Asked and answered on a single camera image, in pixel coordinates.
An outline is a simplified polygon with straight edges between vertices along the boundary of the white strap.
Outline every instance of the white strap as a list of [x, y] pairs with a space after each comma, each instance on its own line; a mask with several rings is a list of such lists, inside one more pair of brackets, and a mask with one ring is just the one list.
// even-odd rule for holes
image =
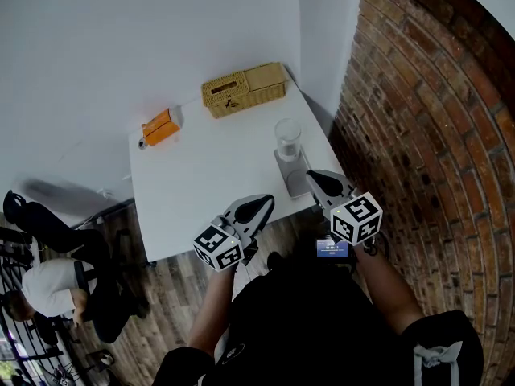
[[451, 386], [459, 386], [458, 355], [463, 342], [456, 342], [449, 347], [436, 346], [426, 349], [417, 345], [413, 349], [413, 363], [415, 373], [415, 386], [422, 386], [422, 365], [432, 368], [441, 363], [451, 365]]

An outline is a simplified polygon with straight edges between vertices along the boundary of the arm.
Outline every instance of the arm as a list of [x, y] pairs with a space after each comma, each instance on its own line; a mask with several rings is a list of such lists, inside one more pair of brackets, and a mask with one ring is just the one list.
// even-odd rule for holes
[[216, 344], [229, 326], [235, 272], [236, 266], [233, 266], [211, 276], [208, 292], [190, 331], [189, 347], [214, 357]]
[[424, 317], [417, 299], [402, 276], [381, 251], [375, 256], [355, 248], [358, 272], [365, 278], [373, 304], [389, 326], [400, 335], [411, 323]]
[[86, 306], [88, 305], [88, 294], [82, 289], [70, 289], [70, 293], [72, 294], [73, 305], [75, 306], [73, 322], [77, 327], [84, 323], [82, 314], [85, 312]]

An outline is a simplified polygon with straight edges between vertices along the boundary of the small screen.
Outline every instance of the small screen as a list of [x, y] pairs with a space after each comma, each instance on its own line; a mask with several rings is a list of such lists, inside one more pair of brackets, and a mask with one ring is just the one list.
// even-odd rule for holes
[[316, 256], [317, 257], [347, 257], [348, 243], [339, 241], [335, 243], [330, 236], [325, 239], [316, 240]]

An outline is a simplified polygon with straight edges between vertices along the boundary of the person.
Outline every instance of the person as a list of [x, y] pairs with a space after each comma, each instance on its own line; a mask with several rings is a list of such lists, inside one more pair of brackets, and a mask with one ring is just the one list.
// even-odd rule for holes
[[465, 314], [425, 317], [381, 251], [354, 251], [372, 302], [346, 268], [305, 254], [272, 253], [270, 271], [233, 302], [236, 266], [214, 273], [187, 346], [167, 353], [154, 386], [480, 384], [483, 352]]
[[113, 343], [122, 332], [129, 316], [141, 311], [132, 294], [125, 290], [119, 293], [117, 282], [100, 267], [82, 261], [84, 271], [95, 269], [97, 277], [89, 280], [89, 292], [77, 282], [75, 262], [72, 258], [44, 261], [29, 269], [22, 277], [22, 289], [7, 292], [3, 304], [7, 314], [15, 321], [30, 320], [36, 312], [52, 318], [73, 313], [75, 326], [84, 323], [84, 318], [93, 320], [98, 338]]

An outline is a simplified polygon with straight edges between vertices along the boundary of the black shirt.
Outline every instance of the black shirt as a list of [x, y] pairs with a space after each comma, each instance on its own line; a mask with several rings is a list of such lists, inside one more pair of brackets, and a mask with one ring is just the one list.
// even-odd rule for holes
[[[154, 385], [414, 384], [417, 344], [459, 341], [460, 384], [480, 383], [480, 341], [462, 312], [423, 318], [397, 336], [336, 267], [273, 270], [251, 281], [230, 313], [229, 340], [217, 365], [206, 353], [181, 347], [165, 356]], [[423, 368], [422, 381], [451, 384], [451, 365]]]

